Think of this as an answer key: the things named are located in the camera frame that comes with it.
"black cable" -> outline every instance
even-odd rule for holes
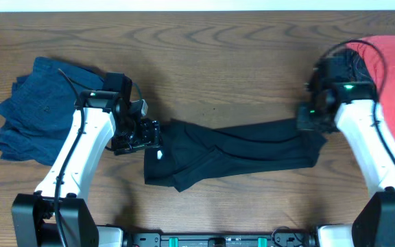
[[[73,92],[75,94],[77,102],[82,103],[82,100],[80,99],[79,94],[77,93],[75,87],[73,86],[73,82],[68,78],[67,75],[65,75],[65,73],[61,69],[58,69],[58,71],[61,75],[63,75],[63,77],[68,82],[71,89],[73,89]],[[69,150],[67,157],[65,158],[65,160],[62,164],[62,167],[60,168],[59,175],[56,177],[56,189],[54,191],[54,215],[56,217],[56,225],[57,225],[57,229],[59,232],[59,238],[60,238],[60,241],[62,242],[62,245],[64,247],[67,247],[68,243],[67,243],[67,239],[65,238],[65,234],[63,231],[63,227],[62,227],[62,216],[59,212],[60,186],[62,185],[62,179],[63,179],[64,173],[65,173],[65,169],[67,168],[69,159],[71,158],[71,155],[73,154],[74,149],[77,146],[77,143],[79,142],[80,137],[82,136],[82,134],[84,132],[85,112],[84,112],[83,108],[79,109],[79,111],[80,111],[80,128],[79,128],[79,131],[77,132],[77,136],[73,142],[73,145],[71,146],[71,149]]]
[[[138,86],[138,84],[133,82],[132,85],[135,86],[136,91],[138,92],[138,96],[140,97],[140,100],[143,99],[143,95],[141,94],[141,90],[140,90],[140,87]]]
[[[95,89],[92,89],[92,88],[90,88],[90,87],[88,87],[88,86],[83,85],[82,83],[76,82],[75,80],[73,80],[72,78],[69,78],[68,76],[67,76],[67,78],[69,79],[69,81],[70,81],[71,83],[74,83],[74,84],[76,84],[76,85],[78,85],[78,86],[81,86],[81,87],[84,88],[84,89],[95,90]]]
[[[278,245],[278,247],[281,247],[281,245],[280,245],[279,243],[277,243],[277,241],[275,241],[274,235],[275,235],[275,233],[277,233],[278,230],[280,230],[280,229],[282,229],[282,228],[288,229],[288,230],[295,236],[295,238],[301,243],[301,244],[298,245],[298,246],[302,246],[302,245],[304,244],[304,242],[303,242],[303,241],[294,233],[294,231],[293,231],[292,229],[290,229],[288,226],[279,226],[279,227],[277,227],[277,228],[272,232],[272,234],[271,234],[271,240],[274,241],[274,243],[275,243],[276,245]]]
[[[373,45],[372,43],[365,41],[365,40],[347,40],[344,41],[340,44],[334,45],[333,47],[331,47],[329,50],[327,50],[320,58],[320,60],[324,59],[325,57],[327,57],[332,51],[335,51],[337,48],[340,48],[343,45],[349,44],[349,43],[359,43],[359,44],[363,44],[363,45],[367,45],[371,48],[373,48],[377,54],[379,55],[379,57],[381,58],[382,61],[382,65],[383,65],[383,78],[382,78],[382,82],[381,82],[381,86],[377,92],[378,97],[377,99],[374,99],[374,104],[373,104],[373,108],[372,108],[372,118],[373,118],[373,126],[376,129],[377,135],[379,136],[381,143],[383,145],[383,147],[385,148],[385,151],[388,153],[388,155],[391,158],[391,161],[393,162],[394,166],[395,166],[395,157],[392,154],[390,148],[388,147],[388,144],[386,143],[385,139],[383,138],[383,135],[381,133],[381,130],[379,129],[379,120],[377,119],[377,115],[376,115],[376,110],[377,110],[377,104],[379,103],[379,101],[381,100],[381,96],[382,96],[382,92],[383,89],[385,88],[386,85],[386,81],[387,81],[387,62],[385,59],[385,56],[383,56],[382,51],[377,48],[375,45]]]

